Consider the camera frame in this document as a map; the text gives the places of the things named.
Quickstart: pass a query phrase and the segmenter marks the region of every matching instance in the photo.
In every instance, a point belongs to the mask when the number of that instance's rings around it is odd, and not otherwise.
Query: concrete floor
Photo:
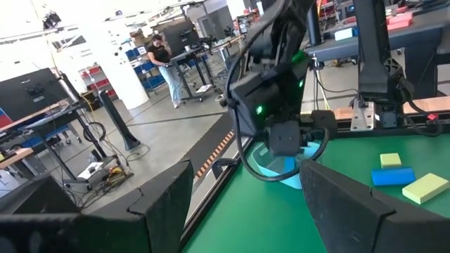
[[[398,56],[397,59],[403,64],[403,56]],[[211,62],[213,72],[216,74],[223,70],[224,64],[220,57],[215,56],[214,62]],[[445,81],[450,79],[449,66],[439,67],[439,80]],[[191,82],[200,83],[200,79],[195,70],[191,71]],[[356,66],[346,64],[343,67],[325,67],[321,71],[323,85],[327,89],[343,90],[355,89],[357,87]],[[308,74],[307,82],[305,84],[304,105],[303,111],[310,111],[314,108],[313,96],[313,75]],[[439,90],[444,93],[450,93],[450,84],[443,84],[439,86]],[[142,143],[146,144],[150,151],[147,155],[137,161],[130,162],[130,168],[134,172],[134,176],[126,181],[120,188],[111,194],[102,197],[100,200],[93,203],[89,208],[85,209],[85,213],[92,212],[99,207],[102,207],[109,202],[128,193],[131,189],[140,186],[142,183],[153,178],[155,175],[164,171],[166,168],[172,166],[179,161],[188,150],[206,133],[206,131],[219,119],[218,113],[225,112],[218,102],[214,101],[215,94],[210,92],[210,96],[205,98],[203,103],[197,100],[192,100],[182,105],[179,109],[174,109],[169,96],[167,86],[157,90],[158,95],[150,94],[150,100],[142,106],[128,111],[123,103],[119,100],[115,101],[115,106],[119,110],[123,120],[129,126],[129,130]],[[327,93],[328,102],[332,108],[340,108],[349,105],[353,91],[344,93]],[[319,92],[319,107],[324,108],[322,95]],[[93,121],[101,122],[107,129],[108,138],[117,149],[125,156],[129,155],[124,150],[124,143],[117,132],[114,124],[111,122],[106,111],[101,108],[92,114]],[[81,133],[81,127],[77,122],[74,127]],[[111,154],[108,146],[103,145],[105,151]],[[60,156],[66,162],[67,166],[74,174],[78,174],[86,169],[89,164],[89,151],[93,146],[84,141],[77,143],[73,141],[71,145],[65,145],[59,150]],[[139,152],[144,153],[145,147],[141,148]],[[236,144],[232,144],[226,151],[225,157],[233,157],[236,153]],[[40,155],[40,159],[46,165],[47,169],[52,171],[52,174],[57,178],[61,178],[61,172],[56,161],[46,153]],[[14,189],[18,182],[11,179],[4,171],[0,171],[2,175],[0,182],[0,196]],[[193,193],[192,204],[189,214],[195,210],[197,205],[201,202],[208,190],[214,184],[215,180],[212,174],[208,174],[202,182],[198,183],[197,190]]]

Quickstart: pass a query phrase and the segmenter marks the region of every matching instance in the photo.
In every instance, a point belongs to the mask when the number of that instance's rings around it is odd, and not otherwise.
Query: yellow block
[[[381,154],[380,160],[382,168],[401,167],[400,156],[397,153]]]
[[[403,188],[403,196],[422,204],[450,188],[450,183],[441,177],[428,173],[414,183]]]

